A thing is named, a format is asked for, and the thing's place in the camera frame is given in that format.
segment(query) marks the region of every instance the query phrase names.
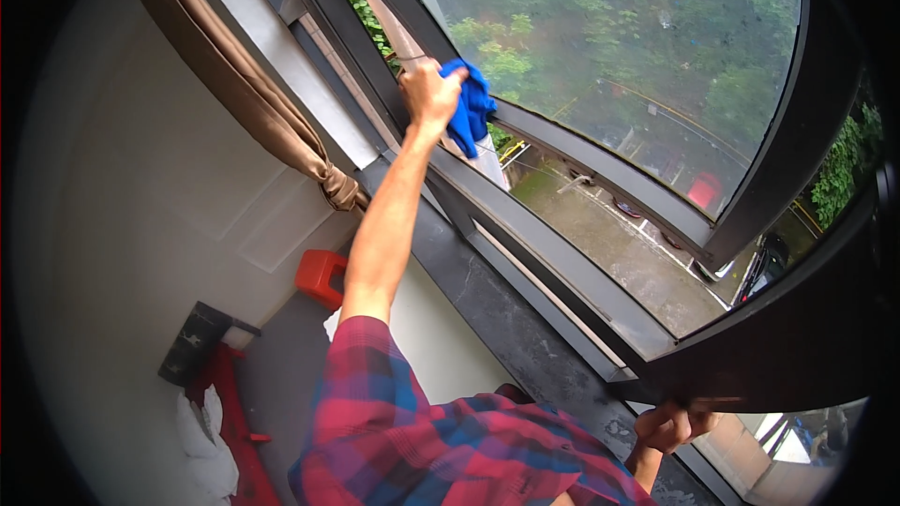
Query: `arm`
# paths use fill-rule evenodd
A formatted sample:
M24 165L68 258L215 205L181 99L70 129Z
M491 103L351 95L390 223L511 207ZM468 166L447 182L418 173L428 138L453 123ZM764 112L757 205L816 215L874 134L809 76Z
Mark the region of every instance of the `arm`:
M635 420L637 443L624 461L625 468L650 494L662 456L710 432L720 418L721 412L688 412L672 401L643 412Z
M660 461L662 461L662 452L638 440L635 448L631 450L631 455L624 460L624 468L635 478L647 494L653 490L653 481L656 480L656 474L660 470Z
M390 304L410 259L412 230L428 158L456 111L465 69L446 79L436 61L400 75L411 123L397 160L369 204L350 250L337 323L364 314L390 322Z

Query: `window hinge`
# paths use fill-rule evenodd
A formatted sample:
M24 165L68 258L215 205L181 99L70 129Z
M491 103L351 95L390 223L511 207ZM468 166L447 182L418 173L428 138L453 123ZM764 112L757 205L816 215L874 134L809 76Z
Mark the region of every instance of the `window hinge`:
M290 26L296 20L308 11L305 0L283 0L282 5L278 8L278 16Z

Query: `person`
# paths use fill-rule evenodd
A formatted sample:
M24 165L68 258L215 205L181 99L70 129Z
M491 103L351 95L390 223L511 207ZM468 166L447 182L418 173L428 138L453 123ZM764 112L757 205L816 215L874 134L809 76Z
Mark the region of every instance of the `person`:
M431 406L390 335L428 158L456 110L465 69L403 73L411 123L356 233L344 301L307 447L289 481L300 504L653 503L663 454L717 415L676 404L641 414L624 465L549 404L478 394Z

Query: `white car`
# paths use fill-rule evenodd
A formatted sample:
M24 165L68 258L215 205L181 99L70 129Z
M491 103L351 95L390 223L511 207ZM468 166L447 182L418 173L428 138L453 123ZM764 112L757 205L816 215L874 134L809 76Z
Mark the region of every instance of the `white car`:
M694 260L694 264L697 265L697 269L700 270L700 273L703 274L706 279L708 279L709 281L719 281L726 276L728 271L731 269L731 266L735 264L735 261L732 260L728 262L726 265L722 266L715 272L709 271L703 264L697 262L696 260Z

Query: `blue rag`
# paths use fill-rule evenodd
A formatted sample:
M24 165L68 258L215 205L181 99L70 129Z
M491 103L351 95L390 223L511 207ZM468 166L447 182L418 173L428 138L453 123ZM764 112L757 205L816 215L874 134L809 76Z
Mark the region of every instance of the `blue rag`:
M475 142L488 134L488 113L497 109L497 102L488 95L489 84L481 71L463 59L446 62L440 74L446 77L461 67L469 70L469 78L463 81L463 91L459 95L456 112L447 125L447 132L465 156L474 159L479 154Z

